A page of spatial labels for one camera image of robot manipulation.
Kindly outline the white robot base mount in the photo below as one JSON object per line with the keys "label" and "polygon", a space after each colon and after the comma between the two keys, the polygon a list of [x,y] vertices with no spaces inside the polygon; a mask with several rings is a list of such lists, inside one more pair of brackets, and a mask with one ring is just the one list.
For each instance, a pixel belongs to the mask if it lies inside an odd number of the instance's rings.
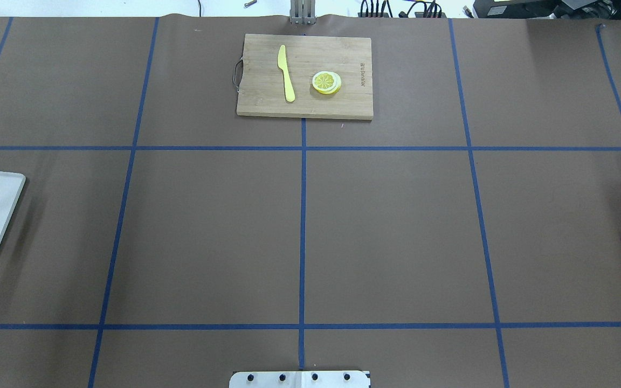
{"label": "white robot base mount", "polygon": [[360,370],[240,371],[229,387],[371,387],[371,379]]}

